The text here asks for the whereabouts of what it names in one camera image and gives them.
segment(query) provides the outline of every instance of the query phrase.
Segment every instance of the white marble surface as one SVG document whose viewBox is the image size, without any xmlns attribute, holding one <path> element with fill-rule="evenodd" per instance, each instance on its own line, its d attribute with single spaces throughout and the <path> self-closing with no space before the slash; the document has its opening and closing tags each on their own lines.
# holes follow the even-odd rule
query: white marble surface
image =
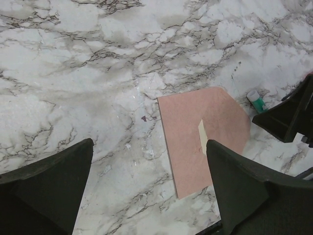
<svg viewBox="0 0 313 235">
<path fill-rule="evenodd" d="M 175 196 L 158 96 L 222 86 L 253 116 L 313 69 L 311 0 L 0 0 L 0 173 L 85 138 L 75 235 L 193 235 L 214 190 Z M 296 175 L 313 151 L 256 126 L 244 155 Z"/>
</svg>

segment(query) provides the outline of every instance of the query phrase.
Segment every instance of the pink paper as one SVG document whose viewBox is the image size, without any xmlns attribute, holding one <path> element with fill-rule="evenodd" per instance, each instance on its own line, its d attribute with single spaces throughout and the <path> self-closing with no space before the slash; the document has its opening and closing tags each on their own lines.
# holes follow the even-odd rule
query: pink paper
<svg viewBox="0 0 313 235">
<path fill-rule="evenodd" d="M 222 88 L 211 87 L 158 98 L 178 198 L 212 184 L 202 153 L 198 125 L 203 120 L 208 139 L 242 154 L 250 119 Z"/>
</svg>

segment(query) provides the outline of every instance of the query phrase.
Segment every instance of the small bottle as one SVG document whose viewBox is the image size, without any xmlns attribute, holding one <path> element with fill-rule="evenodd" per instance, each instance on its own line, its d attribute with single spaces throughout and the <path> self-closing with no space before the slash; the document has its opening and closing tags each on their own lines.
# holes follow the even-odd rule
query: small bottle
<svg viewBox="0 0 313 235">
<path fill-rule="evenodd" d="M 264 101 L 256 90 L 250 91 L 246 95 L 246 97 L 252 103 L 253 107 L 258 113 L 262 113 L 268 110 L 267 106 L 265 105 Z"/>
</svg>

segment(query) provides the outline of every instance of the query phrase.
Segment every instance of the beige tape strip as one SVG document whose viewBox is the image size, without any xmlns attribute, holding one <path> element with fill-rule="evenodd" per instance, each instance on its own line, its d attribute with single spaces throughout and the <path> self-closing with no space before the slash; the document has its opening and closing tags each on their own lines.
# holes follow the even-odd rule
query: beige tape strip
<svg viewBox="0 0 313 235">
<path fill-rule="evenodd" d="M 199 129 L 199 135 L 200 135 L 200 141 L 201 141 L 201 147 L 202 152 L 204 155 L 206 155 L 206 143 L 207 143 L 207 136 L 203 125 L 203 120 L 201 119 L 201 122 L 198 126 Z"/>
</svg>

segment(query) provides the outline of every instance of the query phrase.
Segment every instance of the black plastic object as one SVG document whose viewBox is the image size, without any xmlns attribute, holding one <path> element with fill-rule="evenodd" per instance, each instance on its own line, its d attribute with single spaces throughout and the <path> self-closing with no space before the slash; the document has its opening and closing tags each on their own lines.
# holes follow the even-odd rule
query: black plastic object
<svg viewBox="0 0 313 235">
<path fill-rule="evenodd" d="M 222 225 L 205 234 L 312 234 L 312 181 L 267 168 L 213 140 L 206 152 Z"/>
<path fill-rule="evenodd" d="M 313 148 L 313 74 L 285 101 L 256 115 L 252 122 L 284 143 L 292 142 L 298 132 L 304 135 L 302 141 Z"/>
<path fill-rule="evenodd" d="M 0 175 L 0 234 L 72 234 L 92 154 L 93 142 L 86 139 Z"/>
</svg>

